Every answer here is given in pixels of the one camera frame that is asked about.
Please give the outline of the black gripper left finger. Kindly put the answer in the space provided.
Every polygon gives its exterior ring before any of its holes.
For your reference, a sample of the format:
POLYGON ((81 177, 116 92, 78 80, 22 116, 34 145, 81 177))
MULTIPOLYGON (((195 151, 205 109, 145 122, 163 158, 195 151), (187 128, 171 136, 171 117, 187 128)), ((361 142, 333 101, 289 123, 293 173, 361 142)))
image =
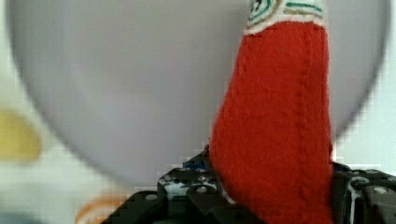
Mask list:
POLYGON ((206 191, 213 189, 221 197, 229 200, 220 177, 209 159, 209 145, 206 145, 196 156, 160 177, 157 184, 157 190, 168 200, 176 196, 186 196, 191 187, 206 187, 206 191))

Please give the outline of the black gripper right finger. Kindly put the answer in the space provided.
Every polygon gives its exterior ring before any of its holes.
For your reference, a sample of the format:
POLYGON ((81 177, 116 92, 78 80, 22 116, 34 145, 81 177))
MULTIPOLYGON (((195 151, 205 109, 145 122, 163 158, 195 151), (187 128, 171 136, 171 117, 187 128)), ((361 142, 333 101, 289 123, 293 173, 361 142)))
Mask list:
POLYGON ((396 224, 394 175, 335 162, 331 193, 333 224, 396 224))

